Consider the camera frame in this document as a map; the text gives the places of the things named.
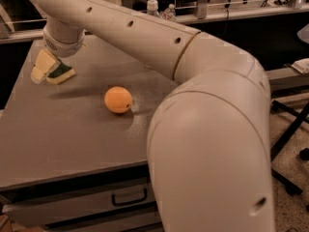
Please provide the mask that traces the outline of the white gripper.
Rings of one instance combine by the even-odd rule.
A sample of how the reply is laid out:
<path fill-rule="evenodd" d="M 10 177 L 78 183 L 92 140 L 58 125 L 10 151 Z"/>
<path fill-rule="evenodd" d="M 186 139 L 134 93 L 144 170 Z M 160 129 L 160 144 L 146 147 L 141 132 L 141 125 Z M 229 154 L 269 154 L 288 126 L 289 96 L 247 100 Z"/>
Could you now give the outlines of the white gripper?
<path fill-rule="evenodd" d="M 55 56 L 66 58 L 74 55 L 83 45 L 84 37 L 83 29 L 45 26 L 44 45 L 51 53 L 46 48 L 40 50 L 31 71 L 32 81 L 36 84 L 42 83 L 60 64 Z"/>

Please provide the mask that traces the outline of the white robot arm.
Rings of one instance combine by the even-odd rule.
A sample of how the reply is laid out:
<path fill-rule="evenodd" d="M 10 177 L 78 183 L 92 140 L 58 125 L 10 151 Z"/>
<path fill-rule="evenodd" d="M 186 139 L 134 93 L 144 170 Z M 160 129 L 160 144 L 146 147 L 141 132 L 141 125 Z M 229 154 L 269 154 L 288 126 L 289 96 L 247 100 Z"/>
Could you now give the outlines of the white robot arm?
<path fill-rule="evenodd" d="M 54 54 L 89 31 L 177 82 L 156 109 L 147 160 L 165 232 L 276 232 L 270 87 L 246 51 L 103 0 L 35 0 Z"/>

